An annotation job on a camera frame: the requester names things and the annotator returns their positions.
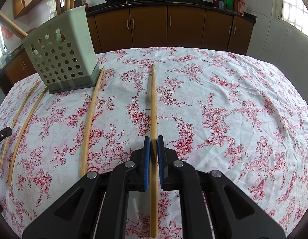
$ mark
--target metal screw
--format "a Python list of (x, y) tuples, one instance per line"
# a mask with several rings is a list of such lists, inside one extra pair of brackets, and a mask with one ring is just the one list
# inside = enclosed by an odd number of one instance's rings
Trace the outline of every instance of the metal screw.
[(219, 170), (212, 170), (212, 176), (219, 178), (221, 176), (221, 172)]
[(89, 179), (94, 179), (94, 178), (96, 178), (96, 176), (97, 176), (97, 172), (95, 172), (95, 171), (88, 172), (88, 174), (87, 174), (87, 177)]
[(135, 166), (135, 163), (133, 161), (127, 161), (125, 162), (125, 167), (132, 168)]
[(174, 164), (175, 167), (182, 167), (184, 165), (183, 161), (181, 161), (181, 160), (176, 160), (176, 161), (174, 161), (173, 164)]

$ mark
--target green container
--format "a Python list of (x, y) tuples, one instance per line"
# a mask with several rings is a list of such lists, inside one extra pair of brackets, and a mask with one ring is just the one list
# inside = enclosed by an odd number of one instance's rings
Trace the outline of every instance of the green container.
[(233, 12), (234, 11), (234, 0), (225, 0), (226, 2), (226, 11)]

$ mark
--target window frame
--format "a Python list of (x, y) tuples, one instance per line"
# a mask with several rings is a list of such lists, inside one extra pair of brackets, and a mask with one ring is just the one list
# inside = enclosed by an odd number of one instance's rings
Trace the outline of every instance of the window frame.
[(291, 25), (289, 22), (282, 19), (283, 4), (284, 4), (284, 0), (273, 0), (273, 11), (272, 11), (271, 18), (279, 22), (282, 22), (283, 24), (287, 25), (288, 28), (292, 28), (294, 31), (301, 33), (303, 37), (308, 39), (308, 36), (304, 34), (301, 30), (297, 29), (295, 26)]

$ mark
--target triangular cutout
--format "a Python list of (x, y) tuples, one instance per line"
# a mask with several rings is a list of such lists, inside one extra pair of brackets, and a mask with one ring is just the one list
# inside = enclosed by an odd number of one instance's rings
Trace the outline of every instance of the triangular cutout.
[(224, 187), (231, 208), (238, 220), (244, 219), (255, 213), (255, 210), (232, 187)]
[(66, 221), (72, 220), (76, 208), (80, 202), (80, 199), (83, 195), (84, 188), (79, 188), (75, 191), (71, 197), (67, 199), (55, 212), (54, 214)]

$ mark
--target floral tablecloth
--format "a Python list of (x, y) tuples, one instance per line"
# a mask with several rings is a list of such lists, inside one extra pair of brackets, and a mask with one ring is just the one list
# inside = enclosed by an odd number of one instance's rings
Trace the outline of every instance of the floral tablecloth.
[[(150, 135), (150, 82), (156, 66), (158, 135), (201, 171), (221, 170), (288, 235), (308, 208), (308, 106), (273, 65), (229, 52), (182, 47), (97, 55), (106, 70), (95, 105), (88, 171), (108, 172)], [(14, 85), (0, 107), (11, 125), (37, 83), (0, 169), (3, 216), (21, 235), (79, 179), (83, 132), (93, 88), (45, 94), (27, 125), (7, 185), (11, 154), (44, 89), (38, 74)], [(4, 141), (0, 143), (0, 155)], [(160, 238), (182, 238), (177, 191), (159, 194)], [(149, 236), (149, 195), (131, 192), (126, 238)]]

